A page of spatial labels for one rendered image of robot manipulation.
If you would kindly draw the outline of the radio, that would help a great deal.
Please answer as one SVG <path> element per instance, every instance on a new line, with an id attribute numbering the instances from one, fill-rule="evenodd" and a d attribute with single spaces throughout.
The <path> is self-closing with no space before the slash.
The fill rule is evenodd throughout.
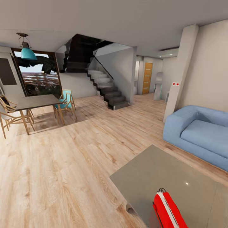
<path id="1" fill-rule="evenodd" d="M 157 191 L 153 206 L 161 228 L 188 228 L 168 192 Z"/>

